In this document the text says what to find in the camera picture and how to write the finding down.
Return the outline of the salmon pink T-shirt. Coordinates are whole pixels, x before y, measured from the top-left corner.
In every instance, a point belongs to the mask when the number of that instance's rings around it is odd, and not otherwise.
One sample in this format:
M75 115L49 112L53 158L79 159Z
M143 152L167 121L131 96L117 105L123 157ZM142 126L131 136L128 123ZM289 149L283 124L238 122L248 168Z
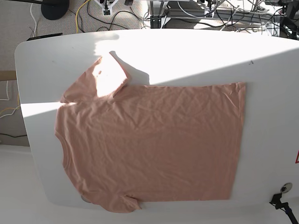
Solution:
M143 202L228 200L242 140L246 84L130 85L111 54L62 95L55 136L88 202L130 213Z

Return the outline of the round black stand base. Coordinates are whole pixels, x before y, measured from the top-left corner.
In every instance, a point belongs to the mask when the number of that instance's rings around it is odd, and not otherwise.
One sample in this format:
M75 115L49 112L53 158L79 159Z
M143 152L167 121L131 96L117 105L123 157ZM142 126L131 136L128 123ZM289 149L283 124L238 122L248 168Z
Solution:
M58 20L62 18L69 9L69 0L43 0L41 12L47 20Z

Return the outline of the red warning triangle sticker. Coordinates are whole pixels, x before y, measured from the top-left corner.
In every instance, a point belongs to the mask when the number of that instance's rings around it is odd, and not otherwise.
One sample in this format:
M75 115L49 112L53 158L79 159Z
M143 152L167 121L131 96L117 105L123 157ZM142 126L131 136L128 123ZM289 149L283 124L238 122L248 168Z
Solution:
M295 161L295 163L296 163L296 164L299 163L299 151L297 152L297 156L296 156L296 161Z

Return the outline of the round metal table grommet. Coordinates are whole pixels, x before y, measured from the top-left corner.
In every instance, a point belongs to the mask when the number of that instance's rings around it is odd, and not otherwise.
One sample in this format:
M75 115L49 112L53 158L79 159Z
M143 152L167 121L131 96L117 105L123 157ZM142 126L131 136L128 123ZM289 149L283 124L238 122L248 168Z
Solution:
M292 183L291 182L288 182L288 183L285 183L281 189L280 189L280 192L282 194L285 194L287 192L289 192L290 190L292 189Z

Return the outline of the aluminium frame rail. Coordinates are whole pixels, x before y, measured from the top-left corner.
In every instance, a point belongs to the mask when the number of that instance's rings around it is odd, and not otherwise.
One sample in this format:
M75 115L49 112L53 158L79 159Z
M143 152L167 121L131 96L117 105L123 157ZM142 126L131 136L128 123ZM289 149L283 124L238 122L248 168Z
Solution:
M259 27L274 21L281 11L265 0L148 0L151 27L161 28L170 20L230 28L236 24Z

